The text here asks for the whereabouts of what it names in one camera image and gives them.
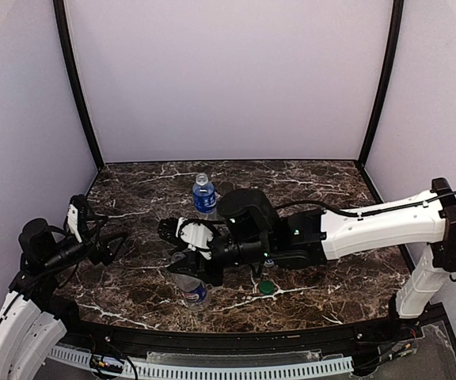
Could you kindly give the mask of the green bottle cap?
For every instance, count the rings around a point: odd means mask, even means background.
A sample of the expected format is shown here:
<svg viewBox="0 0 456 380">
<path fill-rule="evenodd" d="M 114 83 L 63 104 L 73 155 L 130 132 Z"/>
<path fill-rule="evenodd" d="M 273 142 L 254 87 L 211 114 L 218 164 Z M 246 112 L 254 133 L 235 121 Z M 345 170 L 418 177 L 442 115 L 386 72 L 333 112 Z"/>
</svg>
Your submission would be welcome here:
<svg viewBox="0 0 456 380">
<path fill-rule="evenodd" d="M 260 281 L 258 288 L 263 295 L 273 295 L 276 291 L 276 286 L 271 280 Z"/>
</svg>

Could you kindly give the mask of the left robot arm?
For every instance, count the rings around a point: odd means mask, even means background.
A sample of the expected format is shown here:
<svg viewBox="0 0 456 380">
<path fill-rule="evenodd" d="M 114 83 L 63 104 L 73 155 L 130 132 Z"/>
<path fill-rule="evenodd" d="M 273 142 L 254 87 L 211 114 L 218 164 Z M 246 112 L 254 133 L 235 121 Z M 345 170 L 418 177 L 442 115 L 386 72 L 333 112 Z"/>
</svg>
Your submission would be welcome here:
<svg viewBox="0 0 456 380">
<path fill-rule="evenodd" d="M 55 292 L 59 274 L 83 260 L 110 265 L 128 238 L 103 235 L 103 218 L 75 236 L 43 218 L 27 222 L 18 237 L 20 270 L 0 309 L 0 379 L 32 379 L 51 349 L 66 336 L 93 341 L 81 327 L 76 302 Z"/>
</svg>

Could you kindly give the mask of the blue bottle cap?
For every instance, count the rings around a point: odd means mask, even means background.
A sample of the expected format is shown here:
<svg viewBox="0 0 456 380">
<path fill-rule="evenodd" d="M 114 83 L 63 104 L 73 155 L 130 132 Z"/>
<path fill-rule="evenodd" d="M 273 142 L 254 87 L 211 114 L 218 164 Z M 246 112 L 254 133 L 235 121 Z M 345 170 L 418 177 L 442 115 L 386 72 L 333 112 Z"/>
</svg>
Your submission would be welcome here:
<svg viewBox="0 0 456 380">
<path fill-rule="evenodd" d="M 264 262 L 264 266 L 265 266 L 266 268 L 271 268 L 271 267 L 273 267 L 274 265 L 275 265 L 275 263 L 274 263 L 274 261 L 273 261 L 272 259 L 268 259 L 268 260 L 266 260 L 266 261 Z"/>
</svg>

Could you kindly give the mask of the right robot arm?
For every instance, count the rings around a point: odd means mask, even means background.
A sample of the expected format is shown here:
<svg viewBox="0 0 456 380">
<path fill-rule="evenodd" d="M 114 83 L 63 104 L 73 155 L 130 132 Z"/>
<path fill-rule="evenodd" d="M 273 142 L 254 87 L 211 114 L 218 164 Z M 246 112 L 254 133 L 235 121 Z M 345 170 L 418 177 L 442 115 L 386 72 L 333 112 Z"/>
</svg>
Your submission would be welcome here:
<svg viewBox="0 0 456 380">
<path fill-rule="evenodd" d="M 287 217 L 260 190 L 239 188 L 218 202 L 221 234 L 214 221 L 161 220 L 161 239 L 184 252 L 171 273 L 219 286 L 225 269 L 271 260 L 282 268 L 303 269 L 353 253 L 394 245 L 424 243 L 419 263 L 391 298 L 394 320 L 417 319 L 447 280 L 456 279 L 456 191 L 442 177 L 431 189 L 406 199 L 341 210 L 316 200 Z"/>
</svg>

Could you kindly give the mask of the blue label water bottle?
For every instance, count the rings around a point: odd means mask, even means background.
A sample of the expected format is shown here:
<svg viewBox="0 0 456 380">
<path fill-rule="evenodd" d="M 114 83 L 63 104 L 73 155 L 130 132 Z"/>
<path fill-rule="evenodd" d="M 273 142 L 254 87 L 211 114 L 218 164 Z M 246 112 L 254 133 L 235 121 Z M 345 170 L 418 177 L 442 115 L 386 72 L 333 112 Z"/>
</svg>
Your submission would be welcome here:
<svg viewBox="0 0 456 380">
<path fill-rule="evenodd" d="M 202 219 L 215 221 L 217 219 L 217 199 L 215 186 L 206 173 L 198 173 L 192 186 L 192 197 L 196 211 Z"/>
</svg>

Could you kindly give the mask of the Pepsi label bottle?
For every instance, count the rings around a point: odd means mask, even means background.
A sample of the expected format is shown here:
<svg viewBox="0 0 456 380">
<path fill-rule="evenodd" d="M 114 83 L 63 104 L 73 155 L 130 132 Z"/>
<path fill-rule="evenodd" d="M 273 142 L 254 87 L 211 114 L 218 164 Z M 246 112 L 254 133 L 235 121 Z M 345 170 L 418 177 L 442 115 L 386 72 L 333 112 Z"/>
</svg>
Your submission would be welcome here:
<svg viewBox="0 0 456 380">
<path fill-rule="evenodd" d="M 172 273 L 186 306 L 194 311 L 205 310 L 211 302 L 211 293 L 201 280 L 183 274 Z"/>
</svg>

